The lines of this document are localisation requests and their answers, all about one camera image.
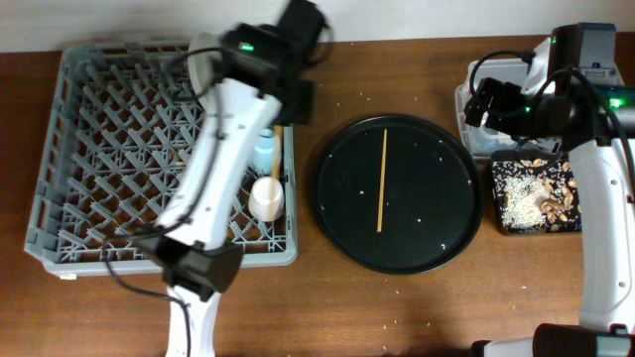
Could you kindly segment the wooden chopstick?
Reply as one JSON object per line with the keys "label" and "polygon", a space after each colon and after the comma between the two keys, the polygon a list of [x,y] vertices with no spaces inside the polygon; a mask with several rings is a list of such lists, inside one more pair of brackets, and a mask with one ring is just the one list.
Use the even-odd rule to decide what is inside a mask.
{"label": "wooden chopstick", "polygon": [[275,125],[273,127],[273,131],[275,135],[275,141],[274,141],[274,156],[273,156],[270,177],[272,179],[279,179],[281,163],[282,163],[282,150],[284,147],[284,143],[283,143],[284,129],[280,125]]}
{"label": "wooden chopstick", "polygon": [[379,179],[379,192],[378,192],[378,214],[376,232],[381,233],[383,230],[383,206],[384,206],[384,191],[385,191],[385,176],[386,176],[386,155],[387,155],[387,137],[388,130],[383,130],[382,139],[382,151],[380,162],[380,179]]}

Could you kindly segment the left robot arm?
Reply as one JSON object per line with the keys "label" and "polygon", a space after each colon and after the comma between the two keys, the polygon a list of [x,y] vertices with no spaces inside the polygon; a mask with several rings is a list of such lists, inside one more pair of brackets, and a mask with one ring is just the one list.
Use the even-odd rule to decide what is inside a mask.
{"label": "left robot arm", "polygon": [[316,51],[329,30],[315,3],[290,1],[276,24],[201,33],[167,65],[187,67],[194,94],[183,101],[199,103],[204,121],[175,195],[153,227],[130,240],[162,269],[170,356],[214,353],[219,300],[244,255],[226,240],[231,203],[261,132],[310,123],[315,85],[303,74],[326,60]]}

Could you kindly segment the light blue plastic cup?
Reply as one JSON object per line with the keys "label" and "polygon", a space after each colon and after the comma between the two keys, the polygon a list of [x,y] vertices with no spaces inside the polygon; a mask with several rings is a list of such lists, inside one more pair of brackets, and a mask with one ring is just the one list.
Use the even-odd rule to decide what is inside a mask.
{"label": "light blue plastic cup", "polygon": [[249,162],[250,168],[259,174],[267,176],[271,173],[274,156],[275,135],[273,129],[263,129],[254,146]]}

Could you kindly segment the white round plate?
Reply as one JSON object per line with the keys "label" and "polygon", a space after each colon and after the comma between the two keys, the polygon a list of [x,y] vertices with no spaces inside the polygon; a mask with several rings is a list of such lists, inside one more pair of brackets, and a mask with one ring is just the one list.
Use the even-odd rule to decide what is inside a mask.
{"label": "white round plate", "polygon": [[[217,48],[220,45],[219,37],[211,33],[200,33],[191,42],[189,51],[195,52],[207,48]],[[192,90],[197,95],[197,101],[208,114],[216,113],[216,100],[212,83],[214,75],[222,61],[221,52],[212,51],[188,58],[188,72]]]}

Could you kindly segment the white paper cup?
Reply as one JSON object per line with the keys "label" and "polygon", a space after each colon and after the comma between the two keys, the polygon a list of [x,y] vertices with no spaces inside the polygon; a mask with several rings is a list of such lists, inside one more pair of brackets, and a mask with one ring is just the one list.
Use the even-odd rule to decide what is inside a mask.
{"label": "white paper cup", "polygon": [[262,177],[253,183],[248,209],[254,218],[264,222],[275,221],[282,215],[284,204],[284,190],[276,178]]}

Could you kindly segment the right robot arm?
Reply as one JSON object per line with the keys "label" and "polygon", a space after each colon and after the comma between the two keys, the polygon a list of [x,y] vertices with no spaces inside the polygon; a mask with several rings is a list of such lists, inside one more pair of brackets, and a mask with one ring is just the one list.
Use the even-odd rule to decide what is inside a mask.
{"label": "right robot arm", "polygon": [[526,143],[559,137],[581,202],[583,293],[578,325],[543,323],[533,336],[476,341],[473,356],[631,356],[634,353],[634,90],[619,82],[616,28],[560,26],[530,52],[522,85],[469,73],[466,124]]}

